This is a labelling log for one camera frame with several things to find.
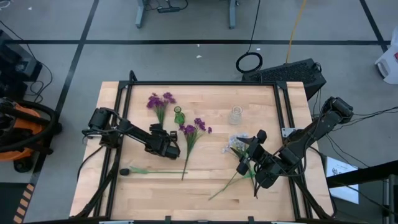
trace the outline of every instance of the glass jar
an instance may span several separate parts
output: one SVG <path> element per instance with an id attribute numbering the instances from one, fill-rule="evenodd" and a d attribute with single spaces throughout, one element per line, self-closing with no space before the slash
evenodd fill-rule
<path id="1" fill-rule="evenodd" d="M 234 106 L 229 113 L 228 122 L 232 125 L 237 125 L 242 123 L 242 107 Z"/>

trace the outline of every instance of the gray floor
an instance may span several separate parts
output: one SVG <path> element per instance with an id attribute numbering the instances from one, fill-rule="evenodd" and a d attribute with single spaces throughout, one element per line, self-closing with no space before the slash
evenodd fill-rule
<path id="1" fill-rule="evenodd" d="M 183 1 L 172 0 L 182 6 Z M 100 0 L 87 39 L 162 40 L 162 39 L 250 39 L 257 1 L 241 1 L 237 8 L 237 27 L 228 29 L 228 3 L 217 0 L 189 0 L 179 13 L 145 12 L 141 29 L 134 25 L 137 3 L 128 0 Z M 367 0 L 384 40 L 391 39 L 396 23 L 395 0 Z M 255 39 L 288 40 L 302 1 L 262 1 Z M 93 0 L 14 1 L 0 11 L 0 19 L 24 39 L 79 40 Z M 377 40 L 357 0 L 308 0 L 295 34 L 297 40 Z M 84 145 L 81 130 L 95 108 L 101 82 L 127 79 L 134 70 L 139 80 L 240 80 L 236 59 L 247 45 L 85 45 L 61 113 L 64 130 L 54 138 L 55 152 L 48 156 L 40 174 L 26 222 L 67 218 L 76 186 L 76 172 Z M 44 92 L 43 104 L 56 107 L 77 45 L 31 45 L 36 57 L 48 65 L 52 85 Z M 287 45 L 254 45 L 252 50 L 264 58 L 263 68 L 284 63 Z M 382 81 L 374 61 L 382 54 L 376 45 L 294 45 L 290 61 L 313 58 L 320 62 L 327 84 L 322 101 L 340 96 L 357 113 L 371 113 L 397 106 L 398 86 Z M 247 59 L 249 68 L 255 61 Z M 49 73 L 39 77 L 47 82 Z M 368 165 L 398 158 L 396 152 L 398 118 L 384 114 L 343 128 L 331 136 L 346 152 Z M 324 154 L 337 158 L 326 139 L 319 142 Z M 350 163 L 363 167 L 346 157 Z M 0 163 L 1 182 L 28 182 L 30 174 L 17 174 L 12 164 Z M 375 200 L 380 185 L 361 186 Z M 339 209 L 360 219 L 379 223 L 378 210 L 361 198 L 361 207 L 344 202 Z"/>

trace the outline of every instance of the black metal frame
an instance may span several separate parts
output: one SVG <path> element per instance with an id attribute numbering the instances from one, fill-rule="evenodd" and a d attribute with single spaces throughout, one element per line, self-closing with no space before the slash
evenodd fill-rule
<path id="1" fill-rule="evenodd" d="M 127 112 L 129 109 L 129 103 L 131 99 L 131 92 L 132 92 L 132 87 L 134 85 L 236 85 L 236 86 L 258 86 L 258 85 L 263 85 L 263 86 L 272 86 L 274 89 L 274 96 L 275 96 L 275 104 L 276 104 L 276 110 L 277 110 L 277 115 L 278 115 L 278 120 L 279 120 L 279 128 L 281 131 L 281 137 L 282 140 L 284 140 L 284 137 L 282 135 L 282 128 L 285 127 L 284 123 L 284 116 L 282 112 L 282 106 L 280 103 L 280 97 L 279 97 L 279 88 L 282 89 L 284 93 L 284 100 L 285 100 L 285 105 L 286 105 L 286 110 L 287 110 L 287 118 L 289 120 L 289 126 L 291 128 L 294 128 L 294 118 L 292 114 L 292 108 L 290 105 L 290 99 L 289 99 L 289 93 L 287 91 L 287 85 L 286 82 L 170 82 L 170 81 L 137 81 L 137 78 L 135 77 L 134 73 L 130 72 L 130 80 L 129 81 L 120 81 L 118 85 L 118 92 L 116 95 L 116 101 L 114 105 L 114 109 L 116 111 L 119 111 L 120 108 L 120 103 L 121 103 L 121 95 L 123 93 L 123 90 L 127 87 L 127 93 L 126 93 L 126 100 L 124 101 L 124 109 L 123 109 L 123 118 L 127 118 Z M 121 157 L 121 150 L 122 150 L 122 144 L 120 147 L 116 149 L 116 154 L 115 154 L 115 162 L 117 163 L 117 166 L 119 167 L 119 161 Z M 104 156 L 104 164 L 103 168 L 101 171 L 101 180 L 99 184 L 101 185 L 104 182 L 104 179 L 106 177 L 106 173 L 108 171 L 108 166 L 109 166 L 109 160 L 110 160 L 110 155 L 111 155 L 111 149 L 107 148 Z M 302 171 L 302 165 L 299 167 L 299 172 Z M 109 197 L 108 201 L 106 204 L 106 211 L 105 211 L 105 217 L 111 218 L 111 212 L 113 208 L 113 200 L 114 200 L 114 192 L 116 190 L 116 180 L 117 176 L 114 177 L 114 179 L 111 182 L 110 188 L 109 188 Z M 305 185 L 305 176 L 301 176 L 301 181 Z M 301 219 L 301 214 L 300 214 L 300 207 L 299 207 L 299 201 L 297 198 L 297 192 L 296 192 L 296 187 L 294 184 L 294 181 L 289 178 L 289 186 L 290 186 L 290 194 L 292 197 L 292 206 L 293 206 L 293 211 L 294 211 L 294 217 L 296 220 Z M 305 197 L 303 197 L 304 205 L 305 205 L 305 214 L 306 217 L 309 219 L 312 219 L 312 210 L 310 207 L 309 202 Z M 98 216 L 100 214 L 100 208 L 101 208 L 101 203 L 102 203 L 102 198 L 100 198 L 95 206 L 94 210 L 94 216 Z M 165 221 L 156 221 L 159 223 L 167 223 L 168 217 L 165 218 Z M 250 220 L 254 221 L 253 217 L 248 217 L 249 223 Z M 136 222 L 154 222 L 154 221 L 148 221 L 148 220 L 138 220 L 134 221 Z"/>

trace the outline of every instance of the wooden table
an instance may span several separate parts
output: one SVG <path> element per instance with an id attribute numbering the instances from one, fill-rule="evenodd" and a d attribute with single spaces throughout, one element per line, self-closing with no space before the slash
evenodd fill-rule
<path id="1" fill-rule="evenodd" d="M 97 107 L 113 108 L 118 82 L 103 82 Z M 310 111 L 302 83 L 288 83 L 290 104 L 295 125 L 304 128 L 311 123 Z M 275 98 L 271 86 L 133 86 L 127 118 L 136 126 L 149 131 L 149 125 L 157 122 L 155 113 L 146 108 L 151 93 L 171 92 L 186 115 L 186 124 L 201 118 L 213 128 L 195 144 L 187 166 L 187 174 L 181 181 L 180 174 L 130 174 L 118 176 L 113 220 L 213 220 L 245 221 L 253 216 L 256 221 L 294 221 L 289 183 L 279 177 L 269 189 L 260 189 L 258 199 L 252 196 L 252 183 L 244 179 L 227 188 L 212 200 L 213 194 L 222 189 L 236 172 L 238 160 L 230 153 L 222 153 L 229 136 L 248 133 L 255 136 L 260 129 L 267 132 L 263 147 L 275 152 L 282 145 Z M 122 96 L 123 107 L 125 94 Z M 283 94 L 280 91 L 284 121 L 287 115 Z M 228 114 L 234 105 L 243 109 L 241 125 L 228 124 Z M 177 130 L 174 123 L 174 105 L 166 112 L 164 128 Z M 99 139 L 88 141 L 85 158 L 98 148 Z M 154 156 L 144 151 L 144 146 L 128 137 L 124 138 L 119 168 L 129 166 L 149 170 L 183 169 L 186 157 L 186 141 L 178 133 L 181 155 L 176 161 Z M 81 170 L 70 215 L 76 215 L 89 201 L 98 187 L 105 150 L 93 156 Z M 307 150 L 305 178 L 308 189 L 328 214 L 333 213 L 325 174 L 318 154 Z M 305 216 L 302 195 L 297 188 L 300 213 Z M 108 193 L 103 197 L 101 214 L 104 214 Z"/>

